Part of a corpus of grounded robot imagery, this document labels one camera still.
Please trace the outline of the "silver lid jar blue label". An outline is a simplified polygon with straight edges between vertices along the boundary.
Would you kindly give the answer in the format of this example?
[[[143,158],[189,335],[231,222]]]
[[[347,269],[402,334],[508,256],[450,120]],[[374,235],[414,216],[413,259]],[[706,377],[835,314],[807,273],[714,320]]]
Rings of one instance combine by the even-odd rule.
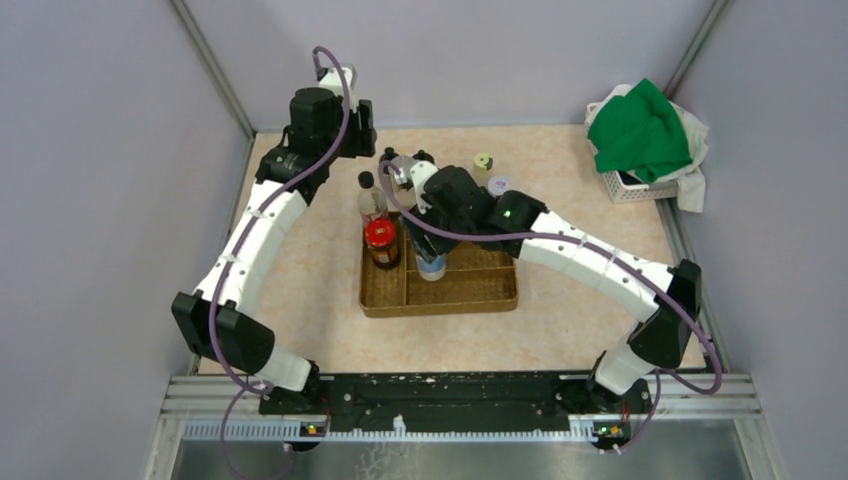
[[[425,281],[435,282],[446,273],[447,256],[427,239],[413,240],[418,273]]]

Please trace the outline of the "red lid sauce jar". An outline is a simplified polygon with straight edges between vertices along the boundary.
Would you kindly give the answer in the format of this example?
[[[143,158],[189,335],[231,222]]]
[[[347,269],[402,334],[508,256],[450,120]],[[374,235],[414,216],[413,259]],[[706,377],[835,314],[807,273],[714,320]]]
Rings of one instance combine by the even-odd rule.
[[[387,218],[370,221],[364,229],[364,241],[374,265],[381,269],[394,268],[399,260],[397,230]]]

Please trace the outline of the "tall glass sauce bottle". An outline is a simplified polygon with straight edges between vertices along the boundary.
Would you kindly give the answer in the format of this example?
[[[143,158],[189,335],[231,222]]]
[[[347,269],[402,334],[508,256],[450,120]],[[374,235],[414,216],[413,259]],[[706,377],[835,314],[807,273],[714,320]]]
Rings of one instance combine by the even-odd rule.
[[[366,227],[370,222],[389,219],[388,204],[385,194],[375,186],[375,179],[371,172],[362,171],[357,177],[360,191],[357,196],[357,207],[361,217],[362,226]]]

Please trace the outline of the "woven bamboo divided tray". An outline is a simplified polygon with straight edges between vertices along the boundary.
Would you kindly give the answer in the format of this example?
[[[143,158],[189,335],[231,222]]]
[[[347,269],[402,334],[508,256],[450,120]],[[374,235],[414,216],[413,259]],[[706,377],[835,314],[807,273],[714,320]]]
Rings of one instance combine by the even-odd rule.
[[[518,306],[516,265],[512,257],[461,243],[446,257],[444,275],[421,276],[413,245],[399,215],[395,224],[395,264],[383,268],[361,240],[359,305],[369,318],[506,312]]]

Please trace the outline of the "white plastic basket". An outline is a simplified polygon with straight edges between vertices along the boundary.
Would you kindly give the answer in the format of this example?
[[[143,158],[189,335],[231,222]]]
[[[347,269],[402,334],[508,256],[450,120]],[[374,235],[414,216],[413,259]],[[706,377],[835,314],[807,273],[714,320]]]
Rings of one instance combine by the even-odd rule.
[[[646,184],[622,171],[604,172],[600,176],[613,203],[662,200],[678,194],[675,181]]]

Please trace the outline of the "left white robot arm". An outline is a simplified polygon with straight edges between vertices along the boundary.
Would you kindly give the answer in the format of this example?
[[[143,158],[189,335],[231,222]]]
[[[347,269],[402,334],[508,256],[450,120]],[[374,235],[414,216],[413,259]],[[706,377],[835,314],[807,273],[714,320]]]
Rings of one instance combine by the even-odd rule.
[[[230,239],[191,293],[178,293],[172,314],[189,350],[259,379],[253,391],[281,388],[297,413],[319,404],[315,366],[277,346],[255,320],[270,266],[295,221],[312,204],[339,157],[371,157],[372,104],[345,87],[298,90],[281,141],[260,160],[249,199]]]

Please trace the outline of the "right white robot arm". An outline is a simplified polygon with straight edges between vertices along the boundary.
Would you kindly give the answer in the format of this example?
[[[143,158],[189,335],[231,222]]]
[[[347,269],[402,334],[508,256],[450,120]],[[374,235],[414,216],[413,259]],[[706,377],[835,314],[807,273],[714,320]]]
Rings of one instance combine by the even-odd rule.
[[[589,404],[612,412],[636,380],[680,365],[690,322],[701,310],[701,268],[632,255],[578,229],[522,192],[491,195],[463,168],[417,161],[404,174],[416,206],[404,224],[420,257],[431,261],[460,243],[502,252],[564,273],[615,300],[635,327],[606,350],[586,385]]]

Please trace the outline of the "yellow lid small bottle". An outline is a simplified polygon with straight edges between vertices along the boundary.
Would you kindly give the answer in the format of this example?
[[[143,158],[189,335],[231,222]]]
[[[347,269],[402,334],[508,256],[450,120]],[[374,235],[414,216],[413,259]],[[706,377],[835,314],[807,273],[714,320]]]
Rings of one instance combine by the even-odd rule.
[[[491,154],[481,152],[474,156],[471,176],[479,186],[486,187],[492,174],[494,158]]]

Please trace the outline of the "white lid dark jar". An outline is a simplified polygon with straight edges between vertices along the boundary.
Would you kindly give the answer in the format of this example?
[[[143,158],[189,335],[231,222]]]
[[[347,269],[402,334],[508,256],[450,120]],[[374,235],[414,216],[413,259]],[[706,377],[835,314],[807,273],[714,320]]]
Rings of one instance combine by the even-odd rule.
[[[510,190],[511,179],[504,175],[491,176],[486,184],[486,190],[493,197],[499,197]]]

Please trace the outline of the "black cap shaker rear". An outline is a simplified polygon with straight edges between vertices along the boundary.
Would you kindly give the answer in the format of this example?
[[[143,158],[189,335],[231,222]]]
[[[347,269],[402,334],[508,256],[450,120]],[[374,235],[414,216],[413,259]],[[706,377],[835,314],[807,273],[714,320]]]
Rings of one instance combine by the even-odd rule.
[[[419,150],[418,152],[416,152],[416,153],[413,155],[413,158],[414,158],[415,160],[417,160],[417,161],[426,161],[426,162],[429,162],[430,164],[434,164],[434,163],[435,163],[435,159],[434,159],[434,157],[433,157],[431,154],[429,154],[429,153],[427,153],[426,151],[424,151],[424,150]]]

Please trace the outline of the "clear jar silver lid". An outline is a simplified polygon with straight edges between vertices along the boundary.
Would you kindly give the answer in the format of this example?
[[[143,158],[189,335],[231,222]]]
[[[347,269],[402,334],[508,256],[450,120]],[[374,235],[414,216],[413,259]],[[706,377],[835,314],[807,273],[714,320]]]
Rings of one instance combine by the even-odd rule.
[[[416,159],[407,155],[399,155],[390,160],[387,172],[394,190],[408,191],[413,188],[411,169],[416,163]]]

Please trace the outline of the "small black cap bottle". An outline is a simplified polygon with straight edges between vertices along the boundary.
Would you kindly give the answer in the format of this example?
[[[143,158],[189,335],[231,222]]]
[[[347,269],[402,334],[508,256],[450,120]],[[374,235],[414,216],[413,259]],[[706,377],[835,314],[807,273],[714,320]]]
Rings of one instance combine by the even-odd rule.
[[[399,153],[393,147],[386,147],[379,157],[378,164],[382,165],[384,162],[393,162],[398,157]]]

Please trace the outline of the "green cloth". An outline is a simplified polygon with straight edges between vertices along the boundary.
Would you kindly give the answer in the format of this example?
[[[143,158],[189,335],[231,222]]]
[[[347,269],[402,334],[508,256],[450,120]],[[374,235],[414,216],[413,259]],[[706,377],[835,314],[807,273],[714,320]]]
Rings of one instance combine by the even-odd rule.
[[[587,136],[599,173],[630,172],[650,184],[693,164],[681,119],[651,80],[610,97],[593,113]]]

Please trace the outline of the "white cloth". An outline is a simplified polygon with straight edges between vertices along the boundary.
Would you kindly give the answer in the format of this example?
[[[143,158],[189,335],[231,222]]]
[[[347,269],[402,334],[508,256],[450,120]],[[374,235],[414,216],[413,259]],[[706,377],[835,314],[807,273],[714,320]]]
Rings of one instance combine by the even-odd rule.
[[[597,106],[604,105],[610,97],[627,93],[634,85],[621,84],[601,101],[587,105],[584,124],[587,128],[595,114],[593,110]],[[693,164],[676,172],[661,177],[654,183],[675,181],[678,185],[678,194],[673,197],[677,200],[678,208],[691,213],[701,213],[704,210],[707,182],[702,172],[701,165],[707,157],[709,146],[707,144],[708,127],[697,119],[692,113],[686,111],[679,105],[669,100],[678,113],[683,124],[686,138],[689,142],[689,152],[693,157]],[[597,153],[595,147],[588,140],[593,156]]]

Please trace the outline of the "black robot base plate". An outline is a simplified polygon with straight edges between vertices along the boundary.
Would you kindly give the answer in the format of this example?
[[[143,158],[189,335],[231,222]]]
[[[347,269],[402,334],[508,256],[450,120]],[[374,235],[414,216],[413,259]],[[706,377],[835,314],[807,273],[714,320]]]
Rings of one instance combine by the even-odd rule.
[[[322,374],[302,392],[276,387],[263,416],[327,420],[333,433],[565,432],[580,415],[632,420],[651,408],[646,380],[617,397],[583,371]]]

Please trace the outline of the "aluminium frame rail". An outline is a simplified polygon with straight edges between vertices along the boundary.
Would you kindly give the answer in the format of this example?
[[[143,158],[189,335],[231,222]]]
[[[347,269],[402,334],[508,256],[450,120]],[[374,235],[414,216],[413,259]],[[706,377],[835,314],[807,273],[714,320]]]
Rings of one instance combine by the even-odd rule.
[[[145,475],[149,479],[783,479],[751,378],[725,373],[695,313],[698,275],[609,247],[555,215],[553,252],[587,250],[586,284],[663,339],[696,336],[710,366],[618,376],[598,371],[328,374],[311,417],[280,394],[242,393],[220,376],[172,379]],[[310,432],[309,423],[317,425]]]

